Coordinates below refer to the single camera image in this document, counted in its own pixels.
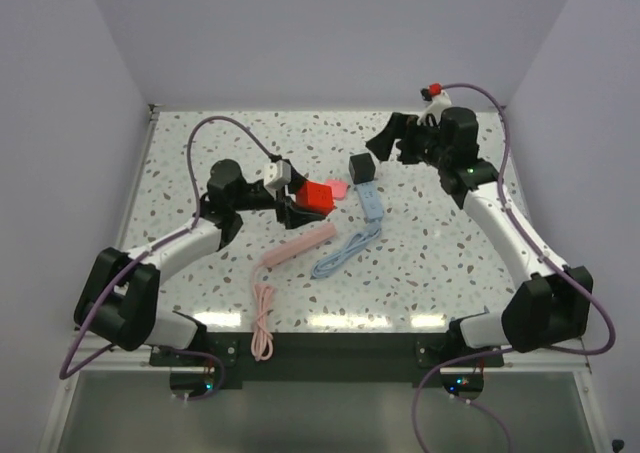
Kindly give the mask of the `red cube plug adapter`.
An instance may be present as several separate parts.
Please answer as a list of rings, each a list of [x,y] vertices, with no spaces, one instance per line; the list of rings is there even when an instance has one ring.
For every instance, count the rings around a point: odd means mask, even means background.
[[[295,193],[296,204],[307,210],[324,216],[335,208],[331,187],[312,181],[306,181]]]

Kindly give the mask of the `black cube plug adapter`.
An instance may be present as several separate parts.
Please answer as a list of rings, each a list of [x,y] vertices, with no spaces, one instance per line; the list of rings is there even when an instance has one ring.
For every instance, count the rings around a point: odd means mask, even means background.
[[[376,166],[370,153],[360,153],[349,158],[349,173],[354,185],[372,182]]]

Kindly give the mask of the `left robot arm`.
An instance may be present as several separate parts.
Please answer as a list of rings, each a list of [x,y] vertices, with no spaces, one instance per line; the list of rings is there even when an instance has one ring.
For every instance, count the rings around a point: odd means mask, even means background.
[[[144,246],[99,253],[74,322],[123,350],[171,348],[183,364],[196,365],[210,349],[207,329],[193,317],[159,309],[163,283],[227,247],[243,226],[244,211],[272,210],[292,230],[324,220],[333,208],[330,186],[306,179],[286,160],[268,164],[264,178],[253,183],[236,161],[218,161],[192,220]]]

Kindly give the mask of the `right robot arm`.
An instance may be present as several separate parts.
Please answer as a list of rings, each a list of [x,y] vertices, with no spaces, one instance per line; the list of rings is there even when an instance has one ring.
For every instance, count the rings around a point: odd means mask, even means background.
[[[485,348],[510,346],[525,353],[582,336],[590,302],[580,291],[593,288],[588,270],[570,267],[544,246],[509,200],[498,171],[479,155],[478,131],[476,114],[468,108],[449,107],[426,122],[394,112],[366,143],[380,161],[397,149],[404,165],[435,167],[442,189],[481,228],[511,275],[516,292],[502,311],[450,322],[443,350],[459,366],[469,365]]]

